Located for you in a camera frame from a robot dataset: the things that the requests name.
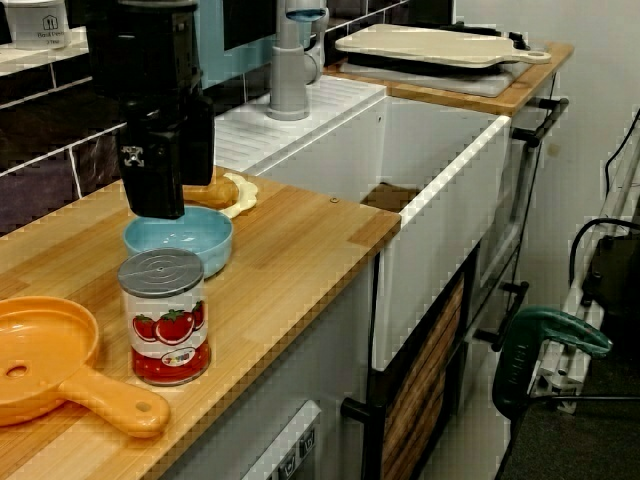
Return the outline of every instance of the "gray faucet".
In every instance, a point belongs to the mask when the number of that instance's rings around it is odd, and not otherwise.
[[[298,31],[298,23],[302,22],[311,22],[312,32],[316,33],[315,45],[306,52]],[[271,118],[293,121],[309,115],[306,86],[322,76],[328,23],[326,0],[278,0],[276,44],[271,59]]]

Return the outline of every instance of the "can label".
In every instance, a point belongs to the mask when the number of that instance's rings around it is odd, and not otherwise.
[[[138,298],[124,293],[133,370],[145,381],[180,383],[209,363],[207,304],[202,282],[179,295]]]

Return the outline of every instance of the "green power drill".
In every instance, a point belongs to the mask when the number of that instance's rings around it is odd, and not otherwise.
[[[611,341],[583,320],[548,307],[526,307],[513,319],[493,381],[493,403],[515,420],[529,403],[529,385],[542,342],[572,345],[593,358],[606,356]]]

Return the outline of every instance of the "wooden countertop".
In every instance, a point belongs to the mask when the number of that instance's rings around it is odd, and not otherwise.
[[[549,79],[573,54],[573,46],[565,43],[548,42],[551,63],[532,65],[504,92],[495,98],[468,95],[466,93],[448,92],[435,88],[417,87],[400,82],[376,80],[340,73],[339,64],[325,69],[327,75],[348,78],[366,83],[375,83],[387,87],[387,95],[418,102],[435,103],[448,107],[464,108],[494,115],[515,115],[529,101],[544,82]]]
[[[163,435],[143,440],[66,402],[0,428],[0,478],[158,478],[400,228],[395,213],[246,178],[258,203],[233,220],[231,259],[205,283],[212,363],[179,387],[151,387],[131,372],[116,272],[134,215],[120,182],[0,238],[0,298],[50,295],[87,307],[100,325],[96,368],[160,393],[172,415]]]

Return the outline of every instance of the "orange toy frying pan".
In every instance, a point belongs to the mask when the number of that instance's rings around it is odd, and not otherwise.
[[[161,433],[166,400],[93,370],[97,357],[98,325],[84,307],[50,297],[0,301],[0,426],[71,400],[134,437]]]

